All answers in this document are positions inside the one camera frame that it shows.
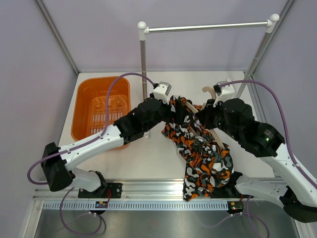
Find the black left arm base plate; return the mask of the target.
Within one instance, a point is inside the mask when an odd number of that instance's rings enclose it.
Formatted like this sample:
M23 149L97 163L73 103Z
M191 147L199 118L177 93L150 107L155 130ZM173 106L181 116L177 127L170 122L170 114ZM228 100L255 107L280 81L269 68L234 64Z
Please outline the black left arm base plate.
M87 190L80 189L78 192L78 198L88 198L88 199L99 199L106 198L121 198L122 194L122 183L119 182L107 182L106 186L101 186L93 192L88 192Z

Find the beige wooden hanger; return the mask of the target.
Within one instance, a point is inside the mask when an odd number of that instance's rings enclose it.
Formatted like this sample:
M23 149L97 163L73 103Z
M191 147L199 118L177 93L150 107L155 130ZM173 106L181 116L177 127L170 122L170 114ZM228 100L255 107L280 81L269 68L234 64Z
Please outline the beige wooden hanger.
M204 93L209 92L211 95L212 99L216 99L216 92L215 90L210 87L210 86L205 86L202 88L202 91ZM186 102L185 105L187 106L187 108L189 108L194 114L198 112L198 110L189 102ZM217 145L221 148L221 149L225 149L225 146L223 144L223 142L221 141L219 135L217 134L217 132L214 129L209 129L209 132L211 133L211 135L214 137L214 140L216 141Z

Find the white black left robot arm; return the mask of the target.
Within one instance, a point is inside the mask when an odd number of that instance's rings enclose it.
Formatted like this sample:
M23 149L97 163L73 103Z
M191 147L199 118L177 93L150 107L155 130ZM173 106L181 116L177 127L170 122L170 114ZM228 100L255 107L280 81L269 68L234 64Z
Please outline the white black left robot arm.
M105 131L62 147L53 142L46 145L44 154L48 159L41 163L41 167L50 191L57 192L70 186L83 189L95 198L104 196L107 183L102 174L78 169L77 165L99 153L142 138L145 132L162 121L181 123L186 112L181 106L147 98Z

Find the orange camouflage shorts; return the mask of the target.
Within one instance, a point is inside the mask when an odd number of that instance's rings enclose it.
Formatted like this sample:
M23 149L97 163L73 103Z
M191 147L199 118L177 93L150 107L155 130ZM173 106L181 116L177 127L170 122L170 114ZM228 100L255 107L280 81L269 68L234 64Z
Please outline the orange camouflage shorts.
M190 201L200 196L207 197L215 188L227 185L234 166L228 145L224 144L225 149L221 149L209 130L185 105L192 102L182 96L171 96L169 102L173 112L176 101L181 101L188 111L185 124L166 123L162 134L174 143L186 162L183 199Z

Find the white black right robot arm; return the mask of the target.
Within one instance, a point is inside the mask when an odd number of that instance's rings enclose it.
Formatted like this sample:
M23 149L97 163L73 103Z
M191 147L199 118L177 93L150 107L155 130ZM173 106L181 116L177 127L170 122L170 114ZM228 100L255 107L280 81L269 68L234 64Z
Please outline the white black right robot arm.
M302 223L317 220L317 189L310 183L312 175L291 158L284 137L270 124L256 121L252 107L243 100L230 99L217 106L213 100L196 117L206 129L218 128L247 152L268 164L285 185L264 182L242 173L224 185L228 196L251 195L278 205Z

